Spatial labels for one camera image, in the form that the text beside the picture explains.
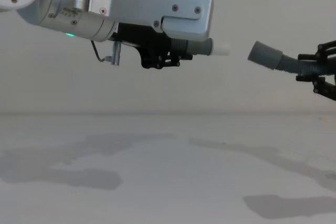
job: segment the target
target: black bracket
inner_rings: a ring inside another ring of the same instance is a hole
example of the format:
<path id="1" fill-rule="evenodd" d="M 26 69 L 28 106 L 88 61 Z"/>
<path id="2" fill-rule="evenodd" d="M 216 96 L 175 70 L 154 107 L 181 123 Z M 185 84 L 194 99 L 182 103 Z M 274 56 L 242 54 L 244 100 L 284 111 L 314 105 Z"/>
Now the black bracket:
<path id="1" fill-rule="evenodd" d="M 315 61 L 317 64 L 328 64 L 328 57 L 336 55 L 336 41 L 319 44 L 318 50 L 314 55 L 300 54 L 300 61 Z M 326 98 L 336 101 L 336 86 L 325 81 L 325 77 L 321 76 L 297 76 L 299 82 L 312 82 L 314 93 L 322 95 Z"/>

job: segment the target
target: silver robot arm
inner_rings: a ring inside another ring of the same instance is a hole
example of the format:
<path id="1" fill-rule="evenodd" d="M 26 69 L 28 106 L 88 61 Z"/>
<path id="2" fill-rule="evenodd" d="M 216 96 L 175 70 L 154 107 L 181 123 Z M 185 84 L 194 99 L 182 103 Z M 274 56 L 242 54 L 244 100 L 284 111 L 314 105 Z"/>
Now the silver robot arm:
<path id="1" fill-rule="evenodd" d="M 179 66 L 193 55 L 229 54 L 209 38 L 213 0 L 0 0 L 28 23 L 89 39 L 100 61 L 118 65 L 121 44 L 136 48 L 144 68 Z M 100 58 L 96 42 L 112 40 Z"/>

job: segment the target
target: gray flexible hose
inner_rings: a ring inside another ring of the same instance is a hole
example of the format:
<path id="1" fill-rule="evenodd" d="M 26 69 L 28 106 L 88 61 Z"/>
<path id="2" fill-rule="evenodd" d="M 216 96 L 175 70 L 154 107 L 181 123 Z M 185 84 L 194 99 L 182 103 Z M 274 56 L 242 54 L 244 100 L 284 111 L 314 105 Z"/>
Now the gray flexible hose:
<path id="1" fill-rule="evenodd" d="M 303 76 L 331 76 L 336 74 L 335 58 L 329 59 L 326 65 L 317 64 L 316 62 L 299 61 L 258 41 L 253 46 L 248 60 L 272 70 L 296 73 Z"/>

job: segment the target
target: white backdrop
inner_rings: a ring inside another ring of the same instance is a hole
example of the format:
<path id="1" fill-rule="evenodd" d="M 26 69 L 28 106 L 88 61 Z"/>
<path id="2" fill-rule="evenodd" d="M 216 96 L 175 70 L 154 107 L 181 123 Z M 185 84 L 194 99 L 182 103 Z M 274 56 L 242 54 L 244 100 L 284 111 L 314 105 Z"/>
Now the white backdrop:
<path id="1" fill-rule="evenodd" d="M 336 39 L 334 0 L 215 0 L 212 37 L 232 55 L 145 70 L 133 48 L 121 66 L 96 61 L 89 41 L 0 19 L 1 112 L 326 112 L 310 84 L 247 61 L 256 40 L 296 56 Z M 108 42 L 98 45 L 102 55 Z"/>

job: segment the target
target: cable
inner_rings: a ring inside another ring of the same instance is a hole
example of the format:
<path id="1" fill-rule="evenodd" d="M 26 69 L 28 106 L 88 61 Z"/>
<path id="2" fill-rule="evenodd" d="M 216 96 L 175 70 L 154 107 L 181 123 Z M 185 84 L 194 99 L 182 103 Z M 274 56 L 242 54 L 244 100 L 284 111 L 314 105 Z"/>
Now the cable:
<path id="1" fill-rule="evenodd" d="M 95 54 L 96 54 L 97 59 L 99 60 L 99 62 L 104 62 L 105 59 L 101 59 L 101 58 L 99 57 L 98 50 L 97 50 L 96 45 L 95 45 L 94 43 L 95 43 L 95 42 L 94 42 L 93 40 L 91 40 L 91 44 L 92 44 L 92 46 L 93 46 L 93 50 L 95 51 Z"/>

